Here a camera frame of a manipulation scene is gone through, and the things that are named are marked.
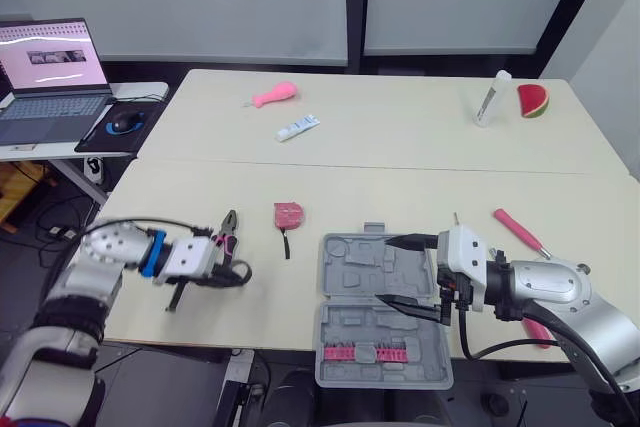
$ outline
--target white bottle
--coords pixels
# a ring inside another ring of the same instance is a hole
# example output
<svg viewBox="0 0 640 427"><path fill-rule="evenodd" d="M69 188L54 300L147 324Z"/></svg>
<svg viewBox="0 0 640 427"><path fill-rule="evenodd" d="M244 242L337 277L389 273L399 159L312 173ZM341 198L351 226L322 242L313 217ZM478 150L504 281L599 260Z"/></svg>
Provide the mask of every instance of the white bottle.
<svg viewBox="0 0 640 427"><path fill-rule="evenodd" d="M496 74L496 78L493 79L493 83L487 92L487 96L484 98L482 107L475 115L476 124L480 127L486 127L491 119L496 115L499 110L500 102L504 93L511 85L511 74L506 70L500 70Z"/></svg>

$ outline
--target white table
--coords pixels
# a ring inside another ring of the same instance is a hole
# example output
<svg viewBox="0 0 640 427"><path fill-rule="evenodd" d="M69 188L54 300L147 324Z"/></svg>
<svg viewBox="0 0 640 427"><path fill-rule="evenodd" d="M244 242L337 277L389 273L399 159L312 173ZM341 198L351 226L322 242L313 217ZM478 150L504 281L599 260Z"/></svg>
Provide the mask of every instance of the white table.
<svg viewBox="0 0 640 427"><path fill-rule="evenodd" d="M292 200L304 206L306 220L288 233L292 253L285 261L282 237L273 226L273 203ZM626 175L135 160L102 217L152 215L217 228L234 208L239 216L237 258L251 263L254 276L239 289L187 286L177 312L171 314L164 307L172 287L157 287L126 272L106 337L312 349L315 313L324 300L318 254L325 234L358 232L367 221L384 221L391 233L438 233L452 225L456 211L462 222L490 245L503 248L509 259L535 258L493 219L491 213L498 207L535 232L554 254L590 265L594 287L640 323L639 202L638 184ZM170 237L185 235L180 229L168 232ZM525 335L520 323L495 320L491 308L469 317L473 351ZM461 357L455 320L449 340L451 354ZM559 349L531 346L503 350L491 358L566 360Z"/></svg>
<svg viewBox="0 0 640 427"><path fill-rule="evenodd" d="M242 108L280 81L297 98ZM520 116L514 89L486 129L472 121L491 79L192 70L139 158L264 164L626 175L571 87L550 92L538 119ZM280 144L276 132L314 114L318 127Z"/></svg>
<svg viewBox="0 0 640 427"><path fill-rule="evenodd" d="M142 97L146 95L164 97L169 92L165 82L128 82L110 84L113 96L116 98ZM13 100L13 94L7 95L0 101L0 109L7 107ZM78 142L55 142L43 144L2 145L0 146L0 162L18 160L48 160L57 170L69 178L83 192L91 196L99 204L107 200L106 193L77 169L68 159L84 157L122 157L130 155L125 152L76 152Z"/></svg>

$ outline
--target pink tape measure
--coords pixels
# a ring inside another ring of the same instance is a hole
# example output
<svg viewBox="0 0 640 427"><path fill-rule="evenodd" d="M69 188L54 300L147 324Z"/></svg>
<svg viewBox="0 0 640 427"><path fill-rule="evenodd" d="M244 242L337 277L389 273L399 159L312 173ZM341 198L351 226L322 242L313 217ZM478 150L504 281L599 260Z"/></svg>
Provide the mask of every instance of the pink tape measure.
<svg viewBox="0 0 640 427"><path fill-rule="evenodd" d="M297 229L304 220L304 210L295 202L275 203L275 224L284 239L284 258L291 258L287 230Z"/></svg>

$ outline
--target blue ring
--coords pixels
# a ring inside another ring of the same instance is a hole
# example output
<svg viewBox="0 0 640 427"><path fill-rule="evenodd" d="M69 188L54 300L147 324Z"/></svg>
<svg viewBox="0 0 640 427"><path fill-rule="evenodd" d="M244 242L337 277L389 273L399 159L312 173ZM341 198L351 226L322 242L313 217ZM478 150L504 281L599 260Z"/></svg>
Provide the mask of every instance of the blue ring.
<svg viewBox="0 0 640 427"><path fill-rule="evenodd" d="M143 277L153 277L153 268L156 266L156 262L158 262L160 249L162 249L162 244L166 236L167 233L164 230L156 232L156 237L153 239L153 246L151 247L151 252L149 252L149 258L147 259L147 265L145 265L142 272L140 272Z"/></svg>
<svg viewBox="0 0 640 427"><path fill-rule="evenodd" d="M109 122L105 129L107 131L108 134L111 135L123 135L123 134L128 134L130 132L134 132L136 130L138 130L140 127L142 127L144 124L142 122L138 122L136 125L134 125L133 127L131 127L129 130L125 130L124 132L116 132L115 130L113 130L113 124L111 122Z"/></svg>

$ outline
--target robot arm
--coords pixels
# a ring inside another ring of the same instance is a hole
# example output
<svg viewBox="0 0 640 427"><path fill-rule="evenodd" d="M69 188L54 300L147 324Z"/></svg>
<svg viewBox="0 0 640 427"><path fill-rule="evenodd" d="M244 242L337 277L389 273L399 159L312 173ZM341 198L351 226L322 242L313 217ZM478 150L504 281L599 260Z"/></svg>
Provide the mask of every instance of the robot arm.
<svg viewBox="0 0 640 427"><path fill-rule="evenodd" d="M104 386L91 367L124 268L137 269L156 284L227 287L249 280L250 269L240 276L216 263L220 245L210 231L196 234L167 243L163 231L132 222L90 229L0 371L0 425L25 419L61 426L95 423Z"/></svg>
<svg viewBox="0 0 640 427"><path fill-rule="evenodd" d="M615 425L637 425L640 330L593 291L586 265L557 258L507 263L502 252L495 261L487 261L486 244L464 225L437 238L411 234L387 243L411 250L437 249L441 304L423 307L415 299L378 296L382 301L407 315L445 325L451 323L455 304L461 329L469 306L482 311L485 304L493 305L496 317L503 321L535 320L554 333L586 381L596 413Z"/></svg>

